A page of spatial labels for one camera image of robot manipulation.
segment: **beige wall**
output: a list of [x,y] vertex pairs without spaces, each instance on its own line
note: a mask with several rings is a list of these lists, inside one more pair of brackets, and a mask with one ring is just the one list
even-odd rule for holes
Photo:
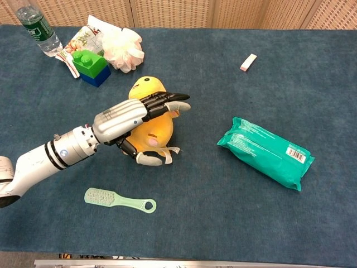
[[[120,27],[357,30],[357,0],[37,1],[55,26],[82,26],[91,14]],[[18,24],[4,0],[0,24]]]

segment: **green bottle label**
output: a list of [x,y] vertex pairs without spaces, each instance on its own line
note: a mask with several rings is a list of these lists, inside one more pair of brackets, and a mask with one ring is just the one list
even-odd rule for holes
[[27,24],[23,26],[36,41],[45,41],[54,34],[52,27],[44,18],[44,16],[42,16],[39,21],[33,24]]

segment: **blue toy block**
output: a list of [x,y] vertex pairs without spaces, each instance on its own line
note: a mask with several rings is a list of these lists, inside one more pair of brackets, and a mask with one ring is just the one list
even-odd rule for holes
[[87,83],[92,84],[95,87],[99,87],[110,76],[110,74],[110,68],[107,65],[95,78],[89,77],[82,73],[80,73],[80,77]]

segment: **building block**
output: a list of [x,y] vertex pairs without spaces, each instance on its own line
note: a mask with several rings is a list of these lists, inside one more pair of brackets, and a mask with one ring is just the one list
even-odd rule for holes
[[77,71],[93,79],[108,66],[105,58],[89,50],[76,51],[72,57]]
[[110,76],[110,74],[110,68],[109,66],[106,66],[95,78],[89,77],[83,73],[80,74],[80,77],[87,83],[92,84],[95,87],[99,87]]

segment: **stuffed toy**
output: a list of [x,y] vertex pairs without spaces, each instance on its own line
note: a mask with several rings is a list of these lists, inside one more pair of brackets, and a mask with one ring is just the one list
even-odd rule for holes
[[[152,76],[144,76],[136,81],[129,92],[129,99],[141,99],[155,92],[166,92],[161,81]],[[170,150],[178,154],[180,148],[166,147],[173,134],[173,118],[179,111],[166,112],[163,115],[144,122],[132,130],[127,140],[138,152],[157,152],[166,158],[165,164],[172,163]]]

